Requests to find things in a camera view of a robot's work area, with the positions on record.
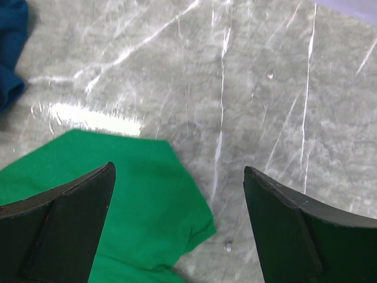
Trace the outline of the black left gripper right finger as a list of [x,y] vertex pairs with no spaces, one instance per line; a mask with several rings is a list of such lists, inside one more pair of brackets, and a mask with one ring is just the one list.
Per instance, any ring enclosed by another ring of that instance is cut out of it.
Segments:
[[376,282],[376,219],[334,208],[253,168],[244,194],[265,282]]

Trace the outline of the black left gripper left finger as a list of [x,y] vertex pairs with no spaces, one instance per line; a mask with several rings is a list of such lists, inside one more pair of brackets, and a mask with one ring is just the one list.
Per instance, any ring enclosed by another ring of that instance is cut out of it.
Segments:
[[109,162],[1,206],[1,282],[88,282],[115,185]]

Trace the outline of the green t shirt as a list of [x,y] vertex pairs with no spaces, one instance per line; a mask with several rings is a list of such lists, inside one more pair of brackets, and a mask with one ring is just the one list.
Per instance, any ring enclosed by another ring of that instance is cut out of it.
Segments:
[[1,171],[1,203],[25,199],[108,162],[113,197],[90,282],[181,282],[178,259],[216,233],[194,180],[163,140],[70,130]]

